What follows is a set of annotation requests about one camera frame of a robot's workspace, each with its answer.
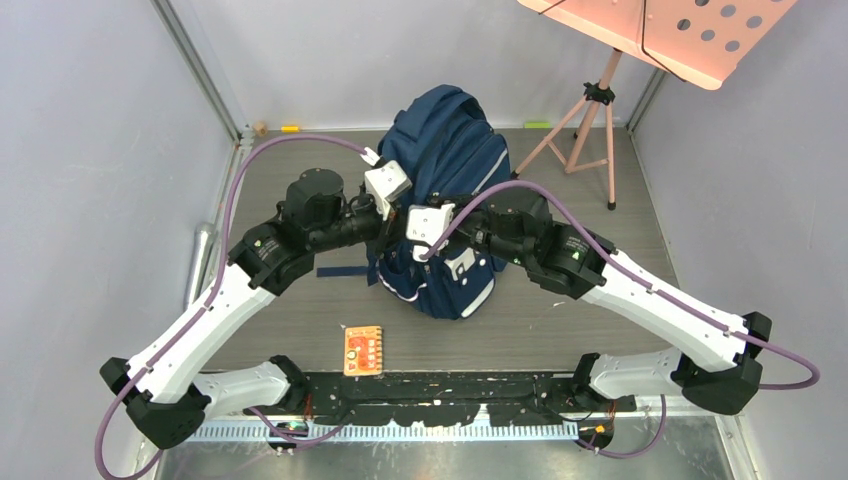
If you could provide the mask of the navy blue backpack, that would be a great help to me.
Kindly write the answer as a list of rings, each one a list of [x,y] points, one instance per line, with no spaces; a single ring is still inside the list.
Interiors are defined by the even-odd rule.
[[[377,146],[396,161],[411,181],[400,199],[410,207],[460,202],[509,180],[508,146],[486,119],[479,102],[453,85],[436,86],[398,112]],[[471,249],[443,249],[420,262],[414,245],[402,240],[379,253],[367,253],[363,273],[397,299],[437,319],[471,316],[493,292],[506,263]]]

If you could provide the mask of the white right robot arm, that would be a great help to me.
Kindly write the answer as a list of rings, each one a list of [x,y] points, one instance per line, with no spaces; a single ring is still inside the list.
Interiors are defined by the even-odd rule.
[[[580,358],[571,397],[584,410],[626,396],[680,395],[735,415],[760,389],[759,341],[772,322],[715,309],[642,269],[608,240],[553,219],[547,199],[509,188],[473,206],[448,236],[525,270],[542,289],[610,310],[669,343],[657,352]]]

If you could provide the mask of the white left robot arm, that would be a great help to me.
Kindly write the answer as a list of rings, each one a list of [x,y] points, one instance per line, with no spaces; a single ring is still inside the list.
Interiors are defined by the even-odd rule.
[[[317,254],[396,239],[398,199],[410,187],[394,161],[366,171],[351,200],[336,172],[304,171],[276,215],[245,232],[210,288],[164,334],[131,359],[111,358],[101,367],[138,430],[167,450],[209,419],[249,407],[275,406],[284,414],[303,409],[309,383],[286,356],[222,374],[201,370],[248,319],[312,272]]]

